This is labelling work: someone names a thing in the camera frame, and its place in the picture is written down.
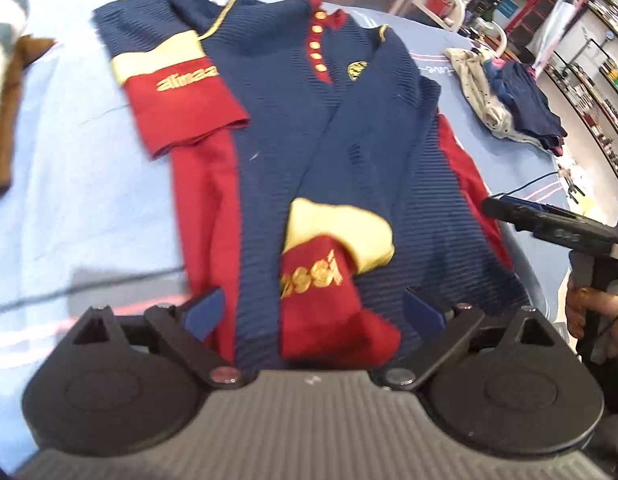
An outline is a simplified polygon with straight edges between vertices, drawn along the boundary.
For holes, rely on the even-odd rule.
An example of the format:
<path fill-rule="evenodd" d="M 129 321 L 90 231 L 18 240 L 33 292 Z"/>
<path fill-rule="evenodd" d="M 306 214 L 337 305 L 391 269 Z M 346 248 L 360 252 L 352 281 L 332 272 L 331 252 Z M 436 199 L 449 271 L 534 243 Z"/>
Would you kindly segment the person's right hand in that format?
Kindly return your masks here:
<path fill-rule="evenodd" d="M 565 314 L 568 332 L 577 339 L 584 337 L 586 315 L 597 313 L 608 323 L 607 356 L 618 356 L 618 295 L 589 287 L 579 287 L 574 275 L 569 275 L 566 292 Z"/>

